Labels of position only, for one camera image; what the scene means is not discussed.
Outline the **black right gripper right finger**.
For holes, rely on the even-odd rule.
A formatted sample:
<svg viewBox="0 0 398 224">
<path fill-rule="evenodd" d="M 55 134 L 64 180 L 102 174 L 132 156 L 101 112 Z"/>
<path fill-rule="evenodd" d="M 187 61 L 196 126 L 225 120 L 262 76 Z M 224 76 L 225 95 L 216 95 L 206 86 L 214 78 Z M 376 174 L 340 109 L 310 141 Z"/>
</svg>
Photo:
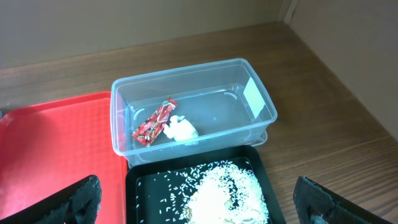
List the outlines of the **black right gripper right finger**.
<svg viewBox="0 0 398 224">
<path fill-rule="evenodd" d="M 391 224 L 305 176 L 297 179 L 293 201 L 301 224 Z"/>
</svg>

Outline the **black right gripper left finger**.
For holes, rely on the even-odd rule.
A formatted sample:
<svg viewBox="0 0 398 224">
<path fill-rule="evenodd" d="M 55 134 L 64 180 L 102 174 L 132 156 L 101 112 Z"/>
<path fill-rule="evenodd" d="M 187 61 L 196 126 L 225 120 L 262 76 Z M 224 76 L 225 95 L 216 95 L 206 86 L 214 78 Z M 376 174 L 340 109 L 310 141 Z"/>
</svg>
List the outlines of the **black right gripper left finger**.
<svg viewBox="0 0 398 224">
<path fill-rule="evenodd" d="M 94 224 L 102 199 L 101 183 L 89 175 L 1 220 L 1 224 Z"/>
</svg>

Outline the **red snack wrapper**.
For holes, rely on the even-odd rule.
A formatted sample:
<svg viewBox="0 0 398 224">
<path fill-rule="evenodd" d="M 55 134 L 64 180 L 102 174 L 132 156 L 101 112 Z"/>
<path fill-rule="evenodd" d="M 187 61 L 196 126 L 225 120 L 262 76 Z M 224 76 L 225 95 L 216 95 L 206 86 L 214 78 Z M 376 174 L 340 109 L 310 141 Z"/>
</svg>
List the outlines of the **red snack wrapper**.
<svg viewBox="0 0 398 224">
<path fill-rule="evenodd" d="M 132 137 L 145 147 L 149 147 L 163 131 L 171 112 L 178 103 L 168 97 L 132 134 Z"/>
</svg>

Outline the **white napkin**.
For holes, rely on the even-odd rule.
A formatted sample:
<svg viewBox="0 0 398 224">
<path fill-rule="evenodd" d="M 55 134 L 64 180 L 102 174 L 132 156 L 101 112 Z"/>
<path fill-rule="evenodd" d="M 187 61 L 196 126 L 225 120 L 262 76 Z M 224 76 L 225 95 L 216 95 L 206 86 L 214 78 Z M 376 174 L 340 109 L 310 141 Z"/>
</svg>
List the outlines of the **white napkin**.
<svg viewBox="0 0 398 224">
<path fill-rule="evenodd" d="M 198 137 L 194 126 L 184 116 L 174 115 L 170 118 L 170 124 L 165 125 L 163 133 L 175 141 L 184 141 Z"/>
</svg>

